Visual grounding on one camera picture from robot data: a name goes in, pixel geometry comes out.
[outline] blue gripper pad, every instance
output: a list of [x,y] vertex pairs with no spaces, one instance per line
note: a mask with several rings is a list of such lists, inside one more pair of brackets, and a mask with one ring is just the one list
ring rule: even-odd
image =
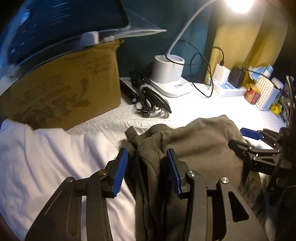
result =
[[243,137],[249,137],[254,140],[260,140],[262,138],[262,134],[260,132],[253,131],[247,128],[241,128],[240,132]]
[[174,156],[175,155],[170,152],[170,149],[167,150],[166,158],[167,158],[167,162],[168,162],[168,171],[169,171],[170,180],[172,182],[172,187],[173,187],[174,193],[177,194],[178,197],[180,197],[180,195],[182,193],[181,192],[181,181],[180,181],[180,176],[178,174],[178,171],[177,171],[177,168],[175,165]]
[[112,194],[114,197],[117,196],[121,188],[124,173],[126,171],[126,165],[128,163],[128,151],[125,148],[122,148],[119,151],[117,158],[119,158],[119,163],[114,174],[112,188]]

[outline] white charger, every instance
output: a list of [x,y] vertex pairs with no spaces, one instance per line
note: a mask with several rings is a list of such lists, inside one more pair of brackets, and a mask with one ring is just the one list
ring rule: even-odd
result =
[[226,81],[228,80],[228,76],[230,74],[230,70],[223,65],[217,64],[213,80],[216,81],[220,86],[224,86]]

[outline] barcode label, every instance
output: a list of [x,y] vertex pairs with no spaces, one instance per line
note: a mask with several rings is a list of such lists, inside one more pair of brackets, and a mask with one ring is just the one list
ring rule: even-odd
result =
[[182,84],[178,84],[178,85],[175,85],[175,88],[179,88],[179,87],[182,87],[183,85]]

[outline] laptop screen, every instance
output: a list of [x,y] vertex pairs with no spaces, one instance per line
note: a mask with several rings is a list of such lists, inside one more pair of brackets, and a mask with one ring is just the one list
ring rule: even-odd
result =
[[85,32],[127,25],[120,0],[33,0],[9,47],[9,63]]

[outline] cardboard box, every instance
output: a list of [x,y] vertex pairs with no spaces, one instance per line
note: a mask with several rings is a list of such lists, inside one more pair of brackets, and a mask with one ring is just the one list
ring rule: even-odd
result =
[[120,105],[117,40],[54,59],[0,96],[0,117],[68,130]]

